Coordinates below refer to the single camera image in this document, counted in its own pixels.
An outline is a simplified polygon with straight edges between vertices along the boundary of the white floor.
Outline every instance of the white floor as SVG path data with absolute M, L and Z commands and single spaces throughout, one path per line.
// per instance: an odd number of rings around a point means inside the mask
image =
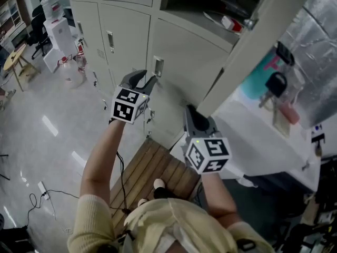
M 33 47 L 24 57 L 31 61 Z M 27 212 L 32 207 L 29 194 L 41 195 L 37 184 L 43 181 L 46 189 L 62 190 L 78 196 L 81 175 L 90 151 L 108 125 L 109 108 L 104 110 L 100 95 L 88 81 L 70 90 L 58 72 L 51 73 L 41 53 L 33 64 L 42 71 L 24 92 L 14 77 L 3 87 L 16 89 L 5 111 L 0 113 L 0 213 L 5 217 L 5 228 L 27 224 Z M 119 152 L 129 163 L 145 137 L 143 132 L 127 125 Z M 119 161 L 113 171 L 111 185 L 120 176 Z M 62 193 L 50 193 L 50 201 L 43 201 L 41 209 L 29 216 L 28 232 L 36 250 L 67 252 L 67 228 L 74 225 L 77 200 Z

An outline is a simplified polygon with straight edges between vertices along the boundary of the person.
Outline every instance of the person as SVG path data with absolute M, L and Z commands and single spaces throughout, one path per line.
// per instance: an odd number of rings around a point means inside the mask
M 5 91 L 0 87 L 0 111 L 5 110 L 6 103 L 12 98 L 16 90 Z
M 162 180 L 151 201 L 140 200 L 125 219 L 126 236 L 114 233 L 109 209 L 110 177 L 125 122 L 114 120 L 91 152 L 84 168 L 70 253 L 89 252 L 254 252 L 273 248 L 242 221 L 234 200 L 217 173 L 202 175 L 208 213 L 178 199 Z

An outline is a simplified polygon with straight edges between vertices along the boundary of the wooden table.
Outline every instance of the wooden table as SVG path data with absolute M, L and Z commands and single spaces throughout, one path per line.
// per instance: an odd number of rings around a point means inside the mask
M 17 77 L 17 74 L 15 72 L 15 65 L 17 64 L 17 62 L 20 64 L 21 68 L 23 69 L 24 67 L 22 66 L 22 63 L 20 60 L 24 61 L 26 63 L 26 66 L 31 67 L 32 69 L 34 69 L 35 73 L 40 73 L 41 72 L 39 70 L 37 70 L 30 62 L 28 62 L 26 59 L 24 59 L 24 57 L 22 56 L 22 53 L 24 52 L 25 48 L 26 48 L 27 44 L 22 45 L 17 51 L 12 51 L 11 54 L 9 55 L 9 57 L 7 58 L 5 64 L 4 64 L 4 70 L 9 70 L 10 68 L 12 68 L 13 73 L 15 75 L 17 84 L 19 85 L 21 91 L 23 92 L 23 89 L 21 87 L 20 81 Z

